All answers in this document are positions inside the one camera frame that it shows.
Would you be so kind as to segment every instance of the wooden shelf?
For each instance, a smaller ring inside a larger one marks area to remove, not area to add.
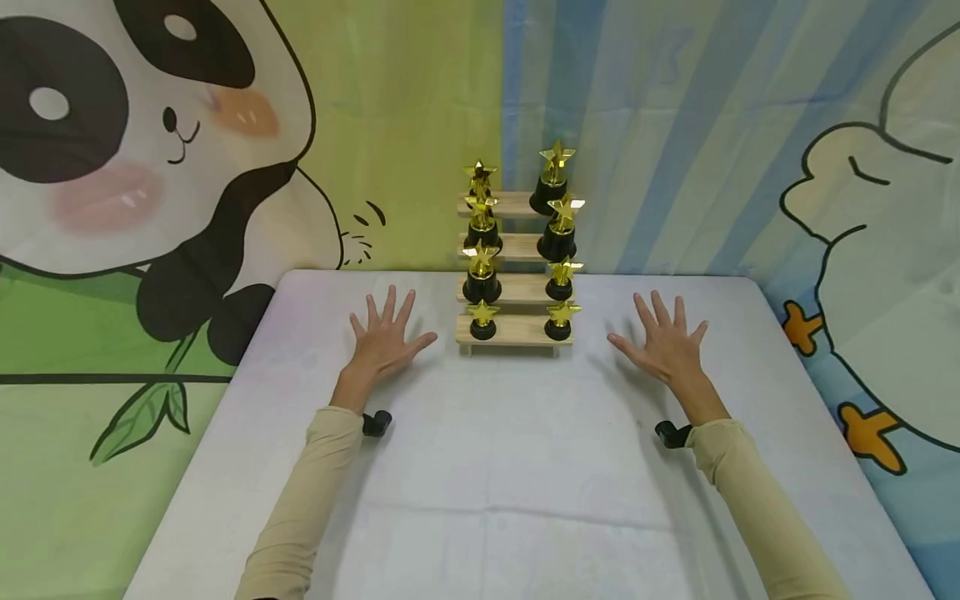
[[[493,207],[493,216],[497,219],[546,219],[536,210],[530,207],[530,196],[533,192],[508,192],[501,190],[492,190],[491,196],[497,198],[500,202]],[[464,192],[461,195],[460,202],[457,203],[457,215],[461,217],[470,216],[470,207],[464,202],[463,197],[467,195]]]
[[[494,259],[545,262],[546,259],[537,252],[537,242],[540,237],[540,233],[501,233],[500,239],[503,240],[503,250]],[[457,236],[457,254],[461,258],[467,258],[467,255],[464,254],[465,240],[467,240],[465,233]]]
[[[496,334],[489,340],[478,340],[470,334],[470,315],[457,316],[457,344],[463,346],[527,346],[554,348],[573,344],[573,333],[570,337],[558,342],[551,340],[543,331],[543,325],[549,315],[504,315],[497,313],[493,318],[496,323]]]
[[[502,306],[505,304],[527,304],[531,306],[546,306],[548,304],[559,304],[546,295],[546,282],[550,277],[537,273],[497,273],[496,278],[500,280],[503,286],[503,292],[495,304]],[[467,280],[467,274],[464,273],[457,280],[457,301],[466,302],[464,298],[464,282]],[[576,299],[576,290],[570,301]]]

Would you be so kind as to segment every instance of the orange bird foot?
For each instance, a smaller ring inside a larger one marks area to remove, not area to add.
[[[803,356],[813,356],[817,351],[813,334],[824,328],[823,316],[814,315],[808,319],[800,305],[792,300],[783,303],[783,310],[786,311],[783,332],[786,333],[787,339]]]
[[[838,408],[843,422],[843,434],[853,454],[860,458],[873,459],[881,468],[894,475],[906,473],[906,465],[883,434],[897,429],[900,423],[893,415],[878,408],[867,414],[849,402]]]

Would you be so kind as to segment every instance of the blue striped backdrop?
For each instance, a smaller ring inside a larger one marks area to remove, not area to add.
[[[505,0],[503,14],[504,186],[530,189],[556,138],[577,148],[591,272],[749,276],[779,312],[815,314],[825,246],[780,195],[821,132],[876,123],[894,72],[960,3]],[[831,411],[875,408],[829,352],[804,363]],[[861,464],[935,594],[960,598],[960,454],[891,441],[910,472]]]

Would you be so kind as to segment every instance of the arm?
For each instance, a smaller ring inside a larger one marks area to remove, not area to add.
[[[247,559],[236,600],[301,600],[310,589],[317,546],[360,448],[362,415],[373,385],[437,340],[431,332],[404,342],[414,298],[411,290],[394,320],[396,288],[390,286],[382,315],[367,296],[366,329],[350,315],[357,338],[353,358],[340,373],[330,405],[317,411],[307,429],[306,447]]]
[[[850,594],[823,548],[703,373],[700,343],[707,322],[687,335],[684,299],[676,298],[672,321],[660,294],[654,292],[652,300],[654,312],[634,294],[647,332],[643,348],[614,333],[608,339],[677,397],[693,425],[687,446],[727,503],[767,595],[771,600],[848,600]]]

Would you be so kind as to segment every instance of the panda face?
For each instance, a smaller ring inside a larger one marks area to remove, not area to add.
[[[0,255],[59,276],[172,251],[313,127],[253,0],[4,3],[0,89]]]

